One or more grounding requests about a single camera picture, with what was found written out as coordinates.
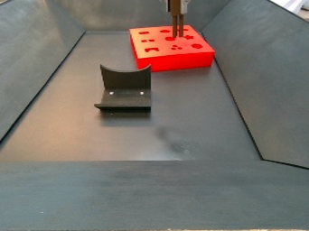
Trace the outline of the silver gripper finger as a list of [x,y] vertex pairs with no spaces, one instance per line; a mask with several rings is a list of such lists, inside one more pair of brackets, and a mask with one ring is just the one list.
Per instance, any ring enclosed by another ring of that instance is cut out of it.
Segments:
[[167,12],[171,13],[171,0],[163,0],[166,7],[167,7]]
[[181,14],[186,14],[187,13],[190,1],[191,0],[179,0],[179,12],[181,12]]

